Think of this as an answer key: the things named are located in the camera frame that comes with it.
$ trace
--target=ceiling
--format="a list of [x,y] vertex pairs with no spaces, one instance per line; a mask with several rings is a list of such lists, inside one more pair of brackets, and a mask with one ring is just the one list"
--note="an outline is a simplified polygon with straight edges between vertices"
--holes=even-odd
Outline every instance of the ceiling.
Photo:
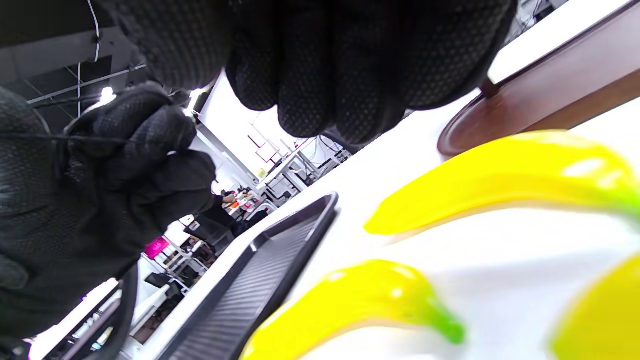
[[[100,27],[99,58],[95,60],[95,23],[87,0],[21,0],[3,4],[0,12],[0,86],[34,106],[99,95],[151,78],[141,57],[114,27],[111,17],[93,1]],[[112,74],[123,73],[102,79]],[[81,111],[97,100],[81,102]],[[77,103],[39,108],[52,131],[60,132],[77,117]]]

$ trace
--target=pink object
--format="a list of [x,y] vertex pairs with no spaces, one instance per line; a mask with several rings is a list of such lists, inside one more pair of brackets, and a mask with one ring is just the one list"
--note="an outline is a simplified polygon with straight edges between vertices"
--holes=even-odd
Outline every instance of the pink object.
[[167,246],[169,246],[169,242],[166,241],[162,236],[155,239],[152,243],[147,245],[145,248],[145,254],[149,257],[149,259],[153,260],[156,256],[160,255],[162,251],[164,251]]

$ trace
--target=green banana tip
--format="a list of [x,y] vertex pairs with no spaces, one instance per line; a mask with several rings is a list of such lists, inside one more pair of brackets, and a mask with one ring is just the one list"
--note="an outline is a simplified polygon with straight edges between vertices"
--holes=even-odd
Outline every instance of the green banana tip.
[[428,324],[454,345],[465,341],[465,326],[437,299],[429,301],[433,312],[428,315]]
[[465,327],[455,320],[441,327],[440,331],[454,345],[460,345],[465,342]]

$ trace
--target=chair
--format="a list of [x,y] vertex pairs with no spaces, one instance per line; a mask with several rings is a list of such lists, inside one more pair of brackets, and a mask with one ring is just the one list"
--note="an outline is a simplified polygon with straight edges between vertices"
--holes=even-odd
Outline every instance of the chair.
[[225,249],[234,241],[235,237],[228,227],[208,219],[202,215],[196,216],[194,223],[199,226],[187,226],[184,232],[208,243],[215,251],[216,257],[222,255]]

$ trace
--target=gloved hand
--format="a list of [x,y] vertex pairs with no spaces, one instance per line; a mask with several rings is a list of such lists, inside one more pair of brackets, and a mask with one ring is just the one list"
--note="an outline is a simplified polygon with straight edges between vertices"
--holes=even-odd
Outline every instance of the gloved hand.
[[406,109],[486,77],[517,0],[100,0],[161,81],[200,88],[222,67],[239,100],[278,105],[289,134],[335,125],[365,143]]
[[145,246],[211,206],[215,168],[158,86],[88,111],[52,141],[0,88],[0,339],[56,325]]

